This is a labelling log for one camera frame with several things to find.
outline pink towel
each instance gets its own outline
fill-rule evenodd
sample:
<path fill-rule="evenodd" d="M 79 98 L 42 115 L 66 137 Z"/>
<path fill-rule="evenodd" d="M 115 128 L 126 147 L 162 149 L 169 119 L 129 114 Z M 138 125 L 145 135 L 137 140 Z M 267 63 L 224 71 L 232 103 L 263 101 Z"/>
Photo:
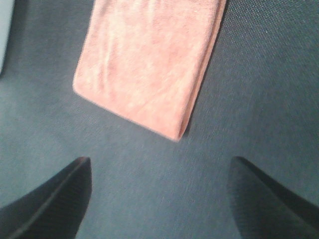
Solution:
<path fill-rule="evenodd" d="M 96 0 L 73 89 L 178 141 L 226 0 Z"/>

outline gray object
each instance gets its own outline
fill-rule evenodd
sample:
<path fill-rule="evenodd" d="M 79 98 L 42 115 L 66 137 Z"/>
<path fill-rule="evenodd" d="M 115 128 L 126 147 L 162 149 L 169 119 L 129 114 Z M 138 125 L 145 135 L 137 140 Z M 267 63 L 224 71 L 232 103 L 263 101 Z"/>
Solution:
<path fill-rule="evenodd" d="M 5 49 L 9 36 L 14 0 L 0 1 L 0 74 L 4 62 Z"/>
<path fill-rule="evenodd" d="M 232 159 L 228 192 L 243 239 L 319 239 L 319 208 L 248 160 Z"/>
<path fill-rule="evenodd" d="M 32 192 L 0 209 L 0 238 L 75 238 L 91 191 L 90 158 L 77 158 Z"/>

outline towel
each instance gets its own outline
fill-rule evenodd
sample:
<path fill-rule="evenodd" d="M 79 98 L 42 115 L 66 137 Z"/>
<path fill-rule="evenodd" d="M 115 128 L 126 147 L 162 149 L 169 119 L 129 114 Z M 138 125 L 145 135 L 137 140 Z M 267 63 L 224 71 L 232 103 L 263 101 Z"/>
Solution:
<path fill-rule="evenodd" d="M 73 89 L 171 140 L 182 137 L 226 0 L 96 0 Z"/>

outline gray carpet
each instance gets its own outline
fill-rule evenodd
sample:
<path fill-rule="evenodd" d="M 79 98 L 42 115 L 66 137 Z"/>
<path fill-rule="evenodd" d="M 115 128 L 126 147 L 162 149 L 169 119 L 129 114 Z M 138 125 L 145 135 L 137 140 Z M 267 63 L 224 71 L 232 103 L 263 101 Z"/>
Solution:
<path fill-rule="evenodd" d="M 92 4 L 16 0 L 0 77 L 0 207 L 90 156 L 78 239 L 238 239 L 226 197 L 235 155 L 319 206 L 318 1 L 229 1 L 179 143 L 72 92 Z"/>

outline microfiber cloth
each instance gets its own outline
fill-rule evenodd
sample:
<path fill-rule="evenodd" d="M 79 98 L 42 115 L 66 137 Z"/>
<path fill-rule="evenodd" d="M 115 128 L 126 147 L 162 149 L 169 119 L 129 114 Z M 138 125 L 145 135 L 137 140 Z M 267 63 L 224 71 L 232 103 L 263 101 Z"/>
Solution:
<path fill-rule="evenodd" d="M 226 0 L 96 0 L 73 89 L 171 140 L 182 137 Z"/>

